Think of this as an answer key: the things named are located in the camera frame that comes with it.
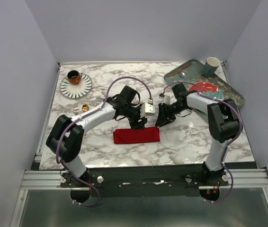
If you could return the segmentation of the red cloth napkin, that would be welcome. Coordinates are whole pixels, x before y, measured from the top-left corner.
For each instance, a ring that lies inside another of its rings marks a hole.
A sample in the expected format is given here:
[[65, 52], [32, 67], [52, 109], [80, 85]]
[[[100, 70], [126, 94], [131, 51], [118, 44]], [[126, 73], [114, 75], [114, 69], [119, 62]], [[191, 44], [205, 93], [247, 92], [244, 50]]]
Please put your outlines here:
[[117, 129], [113, 132], [115, 144], [137, 144], [160, 141], [160, 132], [157, 127], [149, 127], [144, 130]]

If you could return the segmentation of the gold spoon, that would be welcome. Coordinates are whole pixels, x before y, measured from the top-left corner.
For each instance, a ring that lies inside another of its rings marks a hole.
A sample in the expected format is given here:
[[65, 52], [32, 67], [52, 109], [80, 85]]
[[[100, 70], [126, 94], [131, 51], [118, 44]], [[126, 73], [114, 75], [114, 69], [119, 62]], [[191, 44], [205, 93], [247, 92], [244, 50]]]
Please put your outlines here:
[[81, 109], [82, 109], [82, 112], [85, 113], [89, 111], [89, 106], [87, 104], [84, 104]]

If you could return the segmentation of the silver fork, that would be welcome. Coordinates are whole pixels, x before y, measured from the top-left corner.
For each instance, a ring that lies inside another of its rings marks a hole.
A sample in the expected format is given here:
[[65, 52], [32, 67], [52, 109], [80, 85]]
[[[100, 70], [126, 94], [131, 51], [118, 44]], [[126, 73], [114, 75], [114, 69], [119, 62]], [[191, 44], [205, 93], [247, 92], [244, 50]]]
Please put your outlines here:
[[78, 104], [74, 104], [73, 112], [74, 112], [75, 115], [78, 115], [79, 114], [80, 110], [79, 110]]

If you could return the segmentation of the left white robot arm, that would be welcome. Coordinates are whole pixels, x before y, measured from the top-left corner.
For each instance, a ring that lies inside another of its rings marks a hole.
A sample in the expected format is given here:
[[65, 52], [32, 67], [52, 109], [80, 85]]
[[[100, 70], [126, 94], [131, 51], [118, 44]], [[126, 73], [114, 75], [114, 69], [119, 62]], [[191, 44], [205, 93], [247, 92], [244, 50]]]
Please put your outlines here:
[[131, 129], [144, 130], [148, 103], [133, 104], [139, 93], [129, 86], [113, 96], [106, 96], [104, 101], [92, 110], [70, 118], [61, 115], [56, 120], [46, 146], [56, 155], [56, 161], [65, 166], [72, 174], [71, 181], [78, 187], [88, 181], [88, 168], [84, 165], [79, 152], [83, 137], [93, 128], [121, 116], [129, 120]]

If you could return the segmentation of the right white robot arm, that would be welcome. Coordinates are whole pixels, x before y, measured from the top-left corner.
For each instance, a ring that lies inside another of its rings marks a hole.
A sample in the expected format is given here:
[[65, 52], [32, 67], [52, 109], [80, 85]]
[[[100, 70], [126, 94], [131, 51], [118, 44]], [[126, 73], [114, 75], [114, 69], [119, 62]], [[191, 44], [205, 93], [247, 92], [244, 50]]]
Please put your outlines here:
[[205, 185], [212, 185], [224, 172], [224, 160], [228, 147], [242, 132], [242, 121], [233, 99], [210, 98], [197, 91], [186, 90], [183, 82], [171, 84], [176, 102], [160, 103], [156, 127], [162, 127], [175, 121], [176, 114], [187, 109], [197, 109], [208, 118], [208, 128], [212, 144], [207, 159], [202, 164], [200, 179]]

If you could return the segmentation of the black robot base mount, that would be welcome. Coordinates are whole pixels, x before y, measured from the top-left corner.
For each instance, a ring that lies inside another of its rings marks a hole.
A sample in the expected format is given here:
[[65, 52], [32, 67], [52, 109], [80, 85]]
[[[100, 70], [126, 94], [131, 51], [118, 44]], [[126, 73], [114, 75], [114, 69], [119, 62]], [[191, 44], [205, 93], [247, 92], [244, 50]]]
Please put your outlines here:
[[218, 202], [221, 186], [233, 186], [226, 167], [211, 171], [205, 164], [91, 168], [76, 177], [60, 174], [62, 188], [79, 206], [96, 206], [103, 198], [187, 196]]

